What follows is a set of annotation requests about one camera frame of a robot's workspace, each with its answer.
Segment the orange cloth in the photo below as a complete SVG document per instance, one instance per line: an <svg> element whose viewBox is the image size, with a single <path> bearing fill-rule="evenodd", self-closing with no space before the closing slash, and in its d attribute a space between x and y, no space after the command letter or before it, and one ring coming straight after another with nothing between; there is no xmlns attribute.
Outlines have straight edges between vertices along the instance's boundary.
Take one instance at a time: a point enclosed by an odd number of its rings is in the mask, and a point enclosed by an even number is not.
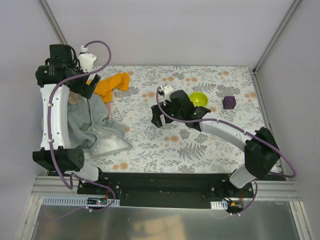
<svg viewBox="0 0 320 240"><path fill-rule="evenodd" d="M130 79L131 77L127 72L117 73L116 75L100 80L93 93L98 95L104 104L109 103L113 99L114 89L125 92L128 91Z"/></svg>

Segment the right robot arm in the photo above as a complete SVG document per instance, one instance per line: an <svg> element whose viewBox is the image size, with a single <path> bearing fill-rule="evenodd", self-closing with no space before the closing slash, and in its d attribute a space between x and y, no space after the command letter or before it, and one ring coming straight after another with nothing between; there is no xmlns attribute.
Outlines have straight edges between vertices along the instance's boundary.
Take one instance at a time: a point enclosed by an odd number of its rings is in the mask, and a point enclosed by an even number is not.
<svg viewBox="0 0 320 240"><path fill-rule="evenodd" d="M203 106L194 106L184 90L160 86L156 90L151 122L157 128L163 123L179 122L188 128L219 137L244 153L244 165L226 180L232 188L241 189L249 182L264 178L281 157L272 133L265 127L246 131Z"/></svg>

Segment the grey cloth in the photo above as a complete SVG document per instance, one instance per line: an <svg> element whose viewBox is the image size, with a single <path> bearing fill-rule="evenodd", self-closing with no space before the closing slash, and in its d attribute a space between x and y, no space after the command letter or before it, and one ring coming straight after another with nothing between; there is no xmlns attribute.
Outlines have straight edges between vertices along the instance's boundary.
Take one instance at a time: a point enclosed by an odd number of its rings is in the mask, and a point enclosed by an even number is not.
<svg viewBox="0 0 320 240"><path fill-rule="evenodd" d="M79 96L76 104L67 104L67 133L70 146L81 148L85 159L106 157L128 151L133 145L125 139L125 126L107 119L109 114L102 99Z"/></svg>

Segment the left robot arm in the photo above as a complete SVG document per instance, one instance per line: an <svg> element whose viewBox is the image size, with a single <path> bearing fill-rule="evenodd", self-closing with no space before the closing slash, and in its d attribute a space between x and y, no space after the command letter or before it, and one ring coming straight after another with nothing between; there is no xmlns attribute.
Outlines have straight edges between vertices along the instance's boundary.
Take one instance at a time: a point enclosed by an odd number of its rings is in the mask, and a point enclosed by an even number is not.
<svg viewBox="0 0 320 240"><path fill-rule="evenodd" d="M68 98L70 93L90 99L100 80L96 75L87 84L88 72L97 57L88 53L86 46L80 53L65 44L51 44L50 57L35 72L40 87L43 124L40 150L32 153L35 163L49 172L59 169L60 173L73 174L83 180L96 182L99 169L85 161L81 148L73 148L68 133Z"/></svg>

